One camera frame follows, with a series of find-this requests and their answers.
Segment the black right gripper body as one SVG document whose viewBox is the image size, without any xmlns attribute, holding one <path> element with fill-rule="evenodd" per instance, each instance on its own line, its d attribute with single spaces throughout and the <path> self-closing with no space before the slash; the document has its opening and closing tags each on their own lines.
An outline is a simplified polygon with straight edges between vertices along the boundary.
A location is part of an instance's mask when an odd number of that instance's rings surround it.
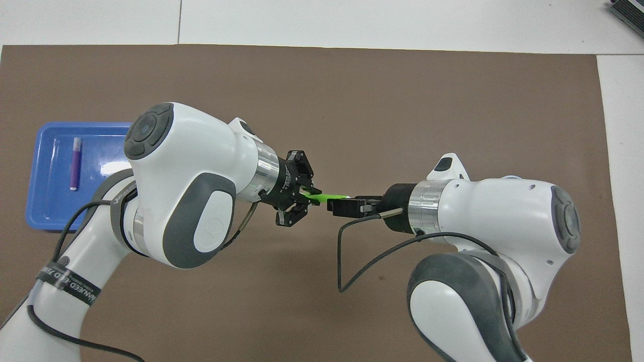
<svg viewBox="0 0 644 362">
<path fill-rule="evenodd" d="M 409 201 L 411 194 L 416 187 L 416 183 L 397 183 L 388 188 L 382 195 L 380 203 L 377 205 L 377 212 L 382 213 L 393 209 L 402 209 L 402 213 L 396 216 L 390 216 L 384 219 L 386 226 L 396 232 L 405 232 L 413 234 L 409 222 Z"/>
</svg>

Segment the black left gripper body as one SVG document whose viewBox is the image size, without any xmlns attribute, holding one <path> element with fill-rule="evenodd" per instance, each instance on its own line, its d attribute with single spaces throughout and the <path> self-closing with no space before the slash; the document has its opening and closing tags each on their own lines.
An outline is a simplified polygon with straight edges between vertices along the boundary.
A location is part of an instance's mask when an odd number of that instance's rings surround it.
<svg viewBox="0 0 644 362">
<path fill-rule="evenodd" d="M 267 194 L 262 195 L 262 203 L 273 206 L 275 209 L 286 211 L 296 204 L 299 194 L 299 184 L 296 177 L 300 176 L 296 160 L 300 151 L 290 151 L 287 159 L 278 158 L 279 172 L 274 187 Z"/>
</svg>

